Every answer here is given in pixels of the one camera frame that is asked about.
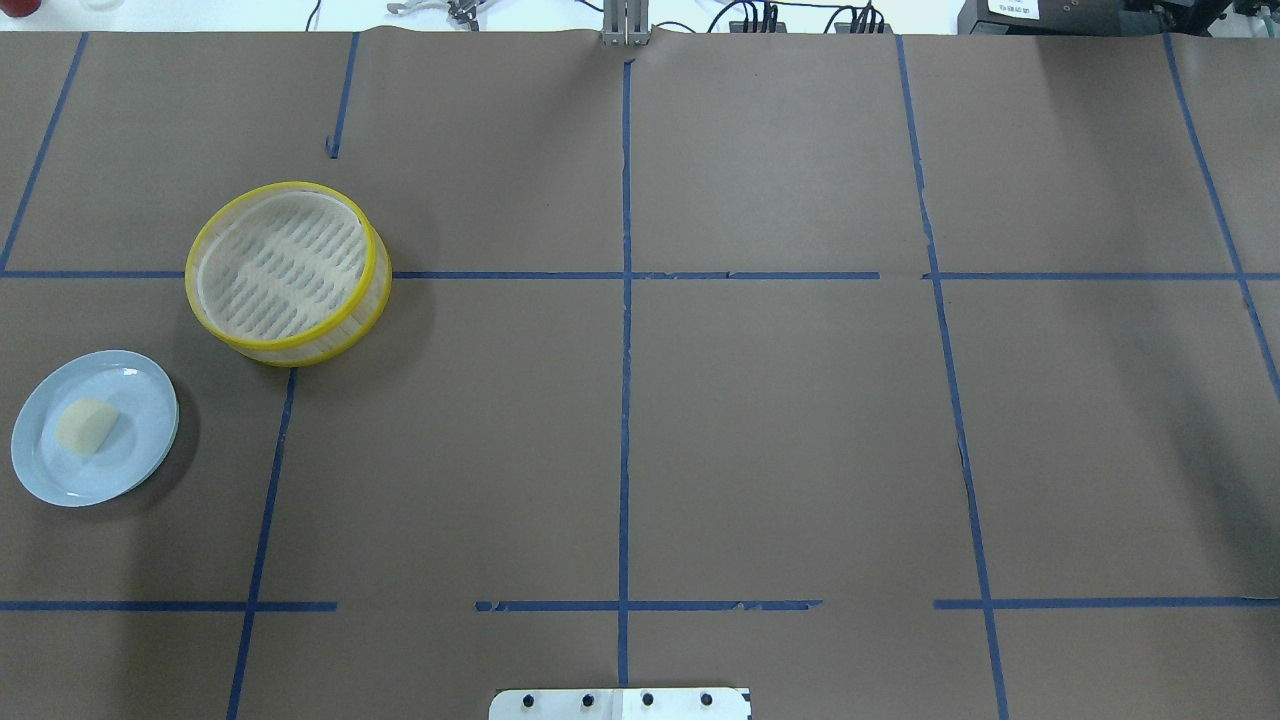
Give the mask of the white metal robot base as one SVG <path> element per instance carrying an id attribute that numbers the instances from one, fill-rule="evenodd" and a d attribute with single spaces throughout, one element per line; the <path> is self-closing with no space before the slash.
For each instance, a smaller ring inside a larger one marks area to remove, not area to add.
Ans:
<path id="1" fill-rule="evenodd" d="M 489 719 L 751 719 L 750 691 L 732 687 L 508 689 Z"/>

